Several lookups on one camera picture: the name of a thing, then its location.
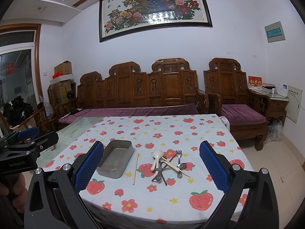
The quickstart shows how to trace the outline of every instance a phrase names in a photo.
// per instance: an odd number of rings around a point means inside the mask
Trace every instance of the wooden side table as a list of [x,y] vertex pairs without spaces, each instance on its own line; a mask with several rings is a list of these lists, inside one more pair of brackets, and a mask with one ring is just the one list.
[[268,95],[271,100],[271,104],[269,107],[269,112],[267,114],[267,120],[270,120],[272,118],[277,119],[279,118],[282,122],[282,125],[284,126],[285,118],[286,118],[286,106],[289,102],[289,99],[287,97],[283,97],[279,94],[271,94],[266,91],[258,91],[255,90],[255,92],[262,94],[262,95]]

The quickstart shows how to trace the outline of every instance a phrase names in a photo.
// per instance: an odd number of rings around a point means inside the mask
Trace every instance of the blue gripper pad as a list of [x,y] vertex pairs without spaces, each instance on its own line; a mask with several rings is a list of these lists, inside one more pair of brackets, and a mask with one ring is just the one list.
[[17,139],[19,139],[21,141],[26,140],[26,139],[34,139],[38,136],[38,134],[39,134],[38,127],[32,127],[27,130],[21,131],[18,134]]
[[225,156],[217,154],[207,141],[201,142],[199,147],[199,156],[208,169],[217,189],[226,193],[230,187],[228,170],[226,171],[222,164],[219,162],[217,155],[219,155],[219,157],[225,158]]
[[103,143],[96,141],[86,154],[80,155],[72,164],[74,172],[74,189],[78,193],[85,190],[100,160],[104,156]]

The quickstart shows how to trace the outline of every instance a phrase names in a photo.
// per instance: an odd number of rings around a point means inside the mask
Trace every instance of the baseboard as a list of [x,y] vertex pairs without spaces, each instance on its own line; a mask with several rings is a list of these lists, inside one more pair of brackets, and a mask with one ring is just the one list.
[[298,148],[284,134],[282,136],[282,141],[291,150],[291,152],[294,154],[294,156],[299,161],[299,163],[302,165],[302,167],[305,171],[305,157],[302,155],[302,153],[300,153]]

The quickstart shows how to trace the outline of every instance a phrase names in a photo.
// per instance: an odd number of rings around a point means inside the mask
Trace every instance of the yellow peony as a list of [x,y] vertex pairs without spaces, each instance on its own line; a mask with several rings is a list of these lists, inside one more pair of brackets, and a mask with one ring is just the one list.
[[127,15],[127,12],[126,12],[126,11],[123,11],[123,12],[120,13],[120,16],[121,16],[121,17],[124,17],[125,15]]

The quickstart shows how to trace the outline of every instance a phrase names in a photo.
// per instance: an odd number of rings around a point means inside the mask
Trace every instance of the small black fan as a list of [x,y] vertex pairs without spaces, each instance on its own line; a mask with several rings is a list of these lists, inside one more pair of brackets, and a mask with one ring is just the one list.
[[76,113],[78,113],[78,112],[80,112],[80,111],[83,110],[83,109],[78,110],[78,109],[74,108],[73,102],[72,102],[72,99],[74,98],[74,92],[73,92],[72,90],[69,90],[69,91],[67,92],[67,98],[68,98],[69,100],[71,100],[71,111],[70,111],[70,115],[74,115],[74,114],[76,114]]

